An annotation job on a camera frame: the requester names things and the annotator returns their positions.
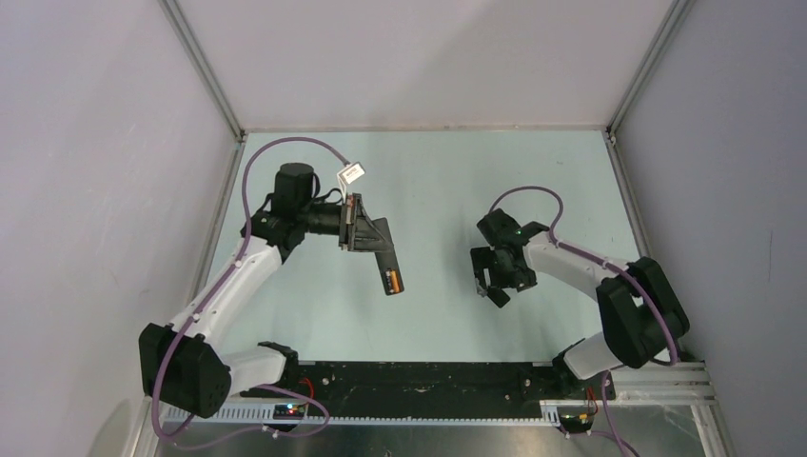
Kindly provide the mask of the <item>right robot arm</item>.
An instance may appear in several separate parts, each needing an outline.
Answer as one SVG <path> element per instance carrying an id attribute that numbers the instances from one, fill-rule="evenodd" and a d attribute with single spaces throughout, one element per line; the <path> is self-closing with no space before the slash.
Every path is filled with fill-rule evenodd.
<path id="1" fill-rule="evenodd" d="M 470 251 L 477 290 L 496 307 L 509 303 L 508 290 L 532 288 L 541 274 L 597 304 L 601 331 L 553 360 L 553 383 L 562 396 L 577 398 L 600 373 L 642 368 L 664 349 L 677 359 L 677 342 L 691 324 L 656 260 L 609 260 L 555 238 L 543 224 L 522 226 L 502 209 L 486 214 L 477 228 L 487 243 Z"/>

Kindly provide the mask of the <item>orange battery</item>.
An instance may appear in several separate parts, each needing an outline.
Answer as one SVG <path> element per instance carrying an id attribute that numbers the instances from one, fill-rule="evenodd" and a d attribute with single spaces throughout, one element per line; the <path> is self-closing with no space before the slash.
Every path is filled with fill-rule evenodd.
<path id="1" fill-rule="evenodd" d="M 401 282 L 400 273 L 396 269 L 389 268 L 385 272 L 385 276 L 386 276 L 386 279 L 387 279 L 388 294 L 389 295 L 396 295 L 396 294 L 399 294 L 399 293 L 404 291 L 404 287 L 403 287 L 402 282 Z"/>

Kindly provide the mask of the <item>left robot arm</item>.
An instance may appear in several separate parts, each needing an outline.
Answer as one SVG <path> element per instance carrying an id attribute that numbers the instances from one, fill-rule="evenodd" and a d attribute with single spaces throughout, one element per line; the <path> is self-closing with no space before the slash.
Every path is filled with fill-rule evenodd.
<path id="1" fill-rule="evenodd" d="M 138 346 L 147 396 L 209 418 L 228 397 L 260 385 L 283 397 L 297 391 L 294 349 L 262 342 L 226 354 L 222 344 L 254 294 L 308 234 L 334 236 L 342 250 L 373 253 L 384 294 L 404 291 L 387 220 L 370 218 L 358 193 L 330 202 L 319 189 L 312 166 L 281 165 L 274 190 L 241 229 L 229 263 L 169 323 L 143 329 Z"/>

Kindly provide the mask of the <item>black battery cover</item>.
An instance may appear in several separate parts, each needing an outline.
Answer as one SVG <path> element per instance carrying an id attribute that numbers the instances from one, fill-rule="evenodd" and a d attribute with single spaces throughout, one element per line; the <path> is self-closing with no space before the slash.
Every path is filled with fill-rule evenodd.
<path id="1" fill-rule="evenodd" d="M 510 302 L 510 296 L 501 288 L 488 288 L 485 296 L 497 307 L 503 308 Z"/>

